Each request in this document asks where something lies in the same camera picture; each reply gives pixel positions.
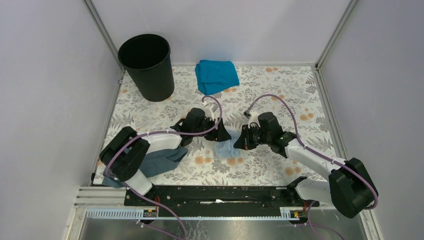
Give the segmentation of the light blue plastic trash bag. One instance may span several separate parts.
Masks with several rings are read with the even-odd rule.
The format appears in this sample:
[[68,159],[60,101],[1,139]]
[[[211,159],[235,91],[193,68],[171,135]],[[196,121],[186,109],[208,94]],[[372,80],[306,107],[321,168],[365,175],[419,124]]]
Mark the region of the light blue plastic trash bag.
[[230,130],[229,135],[231,137],[230,140],[215,142],[213,146],[214,154],[218,158],[228,159],[228,158],[238,158],[240,156],[241,150],[238,148],[234,148],[234,144],[240,137],[240,132],[235,130]]

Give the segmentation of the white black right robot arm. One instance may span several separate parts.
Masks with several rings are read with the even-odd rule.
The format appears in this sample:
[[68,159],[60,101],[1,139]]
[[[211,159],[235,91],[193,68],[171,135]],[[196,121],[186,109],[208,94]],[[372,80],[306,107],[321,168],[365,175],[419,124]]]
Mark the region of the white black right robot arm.
[[378,191],[362,161],[331,158],[308,146],[296,133],[284,131],[272,112],[245,111],[244,115],[248,123],[241,127],[234,148],[249,151],[267,145],[273,153],[297,160],[323,177],[323,181],[298,177],[288,184],[286,198],[291,205],[305,200],[331,204],[350,219],[376,206]]

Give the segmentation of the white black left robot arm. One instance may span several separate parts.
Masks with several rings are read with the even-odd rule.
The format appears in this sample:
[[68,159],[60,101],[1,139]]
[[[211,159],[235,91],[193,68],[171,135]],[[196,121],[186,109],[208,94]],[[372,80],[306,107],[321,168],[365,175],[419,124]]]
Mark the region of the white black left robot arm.
[[175,169],[194,137],[218,143],[232,138],[221,117],[201,108],[192,108],[164,131],[138,134],[130,126],[122,128],[99,154],[107,185],[127,187],[142,205],[152,204],[155,192],[149,178]]

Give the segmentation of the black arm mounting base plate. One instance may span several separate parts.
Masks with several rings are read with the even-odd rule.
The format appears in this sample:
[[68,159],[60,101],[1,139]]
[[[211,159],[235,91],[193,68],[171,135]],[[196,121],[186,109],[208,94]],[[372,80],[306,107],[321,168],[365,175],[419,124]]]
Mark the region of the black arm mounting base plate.
[[126,207],[152,207],[159,217],[172,214],[153,202],[157,201],[182,217],[281,217],[282,209],[303,211],[318,207],[318,201],[303,200],[294,187],[276,186],[176,186],[155,185],[145,194],[147,200],[126,191]]

